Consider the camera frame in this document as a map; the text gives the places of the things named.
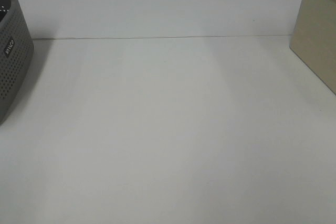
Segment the beige storage box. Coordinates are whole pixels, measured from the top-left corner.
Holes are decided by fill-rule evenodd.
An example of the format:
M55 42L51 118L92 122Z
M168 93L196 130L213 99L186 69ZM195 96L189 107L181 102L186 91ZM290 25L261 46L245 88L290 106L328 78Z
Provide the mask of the beige storage box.
M290 49L335 93L335 0L301 0Z

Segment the grey perforated plastic basket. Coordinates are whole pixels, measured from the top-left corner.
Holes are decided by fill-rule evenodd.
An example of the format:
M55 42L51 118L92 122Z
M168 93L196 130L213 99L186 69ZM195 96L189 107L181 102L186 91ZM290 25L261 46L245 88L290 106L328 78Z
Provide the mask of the grey perforated plastic basket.
M1 121L26 77L34 44L18 0L1 0Z

